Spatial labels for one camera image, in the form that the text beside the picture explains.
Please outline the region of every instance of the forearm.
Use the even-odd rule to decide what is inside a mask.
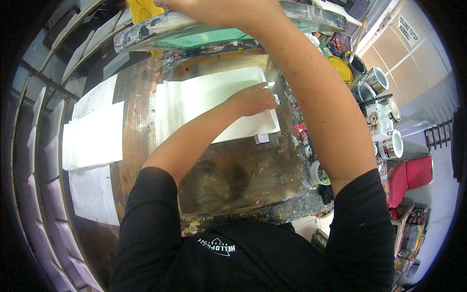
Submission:
[[[207,147],[240,118],[224,102],[189,121],[154,150],[142,168],[155,166],[167,171],[179,185]]]
[[[286,18],[246,33],[268,51],[289,83],[334,193],[375,168],[371,136],[355,99],[310,40]]]

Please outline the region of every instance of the sign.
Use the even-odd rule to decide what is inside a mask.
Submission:
[[[418,42],[419,37],[417,33],[402,16],[399,16],[399,24],[397,25],[397,29],[402,33],[411,47],[413,47]]]

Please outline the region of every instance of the t-shirt sleeve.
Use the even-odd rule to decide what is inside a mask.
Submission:
[[[378,170],[346,185],[336,196],[326,253],[345,282],[362,291],[390,291],[394,231]]]
[[[146,167],[128,196],[110,272],[110,290],[154,288],[181,246],[177,185],[168,172]]]

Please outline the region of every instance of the floor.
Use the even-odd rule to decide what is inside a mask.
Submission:
[[[311,236],[316,233],[316,230],[321,229],[329,236],[331,231],[329,225],[333,222],[334,212],[326,218],[316,218],[315,216],[307,216],[302,219],[292,221],[295,232],[301,235],[304,239],[310,241]]]

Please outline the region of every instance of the person in yellow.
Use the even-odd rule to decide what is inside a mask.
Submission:
[[[164,9],[154,5],[153,0],[110,0],[110,2],[120,10],[130,10],[133,24],[138,24],[143,20],[164,13]],[[162,51],[154,50],[150,53],[156,56]]]

